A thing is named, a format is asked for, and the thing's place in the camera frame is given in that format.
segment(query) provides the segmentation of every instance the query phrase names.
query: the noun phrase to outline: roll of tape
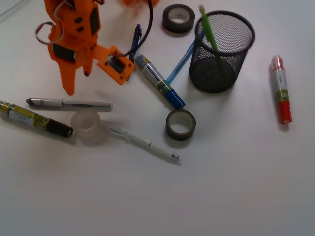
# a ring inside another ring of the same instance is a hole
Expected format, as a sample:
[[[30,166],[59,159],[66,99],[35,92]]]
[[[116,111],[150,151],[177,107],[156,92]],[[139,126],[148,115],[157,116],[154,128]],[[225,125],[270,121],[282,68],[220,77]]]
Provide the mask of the roll of tape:
[[[182,4],[167,7],[163,12],[163,26],[172,33],[186,33],[193,28],[195,21],[194,11]]]
[[[97,111],[86,108],[76,112],[71,119],[71,127],[81,139],[95,137],[101,129],[100,116]]]
[[[196,119],[186,110],[172,111],[166,119],[166,132],[175,140],[183,141],[189,139],[196,128]]]

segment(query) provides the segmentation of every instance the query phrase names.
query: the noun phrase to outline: silver pen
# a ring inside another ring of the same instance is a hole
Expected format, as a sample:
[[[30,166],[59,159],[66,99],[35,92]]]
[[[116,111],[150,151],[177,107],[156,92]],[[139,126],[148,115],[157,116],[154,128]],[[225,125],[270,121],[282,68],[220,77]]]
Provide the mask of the silver pen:
[[[111,103],[69,101],[63,99],[29,98],[26,100],[26,103],[32,108],[47,108],[58,110],[77,110],[80,108],[93,108],[99,111],[111,111],[113,108],[113,105]]]

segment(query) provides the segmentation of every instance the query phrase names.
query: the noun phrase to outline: clear tape roll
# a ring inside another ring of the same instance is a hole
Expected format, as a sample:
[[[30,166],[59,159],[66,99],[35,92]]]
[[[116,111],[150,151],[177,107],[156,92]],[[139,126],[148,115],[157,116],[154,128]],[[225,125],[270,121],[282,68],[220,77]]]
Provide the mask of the clear tape roll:
[[[101,130],[100,116],[93,109],[80,110],[72,117],[71,127],[77,137],[91,139]]]

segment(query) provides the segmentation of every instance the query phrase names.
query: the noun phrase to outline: black mesh pencil cup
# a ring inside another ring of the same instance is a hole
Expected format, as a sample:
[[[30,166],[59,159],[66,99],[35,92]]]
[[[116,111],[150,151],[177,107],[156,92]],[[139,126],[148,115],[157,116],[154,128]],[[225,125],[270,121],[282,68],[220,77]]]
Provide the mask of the black mesh pencil cup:
[[[236,82],[246,53],[254,43],[255,31],[236,13],[213,11],[207,15],[218,51],[214,51],[204,35],[200,19],[195,29],[190,78],[202,91],[224,92]]]

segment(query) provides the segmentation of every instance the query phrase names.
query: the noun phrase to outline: orange 3d-printed part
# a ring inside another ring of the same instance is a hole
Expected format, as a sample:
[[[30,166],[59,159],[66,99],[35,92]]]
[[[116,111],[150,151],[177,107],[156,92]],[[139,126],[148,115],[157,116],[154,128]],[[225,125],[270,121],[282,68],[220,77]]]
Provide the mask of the orange 3d-printed part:
[[[45,0],[46,11],[55,22],[49,35],[48,51],[52,60],[59,65],[62,84],[71,96],[74,94],[76,69],[83,67],[89,76],[93,59],[117,83],[122,85],[133,72],[135,65],[126,57],[117,57],[120,66],[115,69],[106,60],[121,52],[97,44],[100,20],[98,5],[104,0]]]

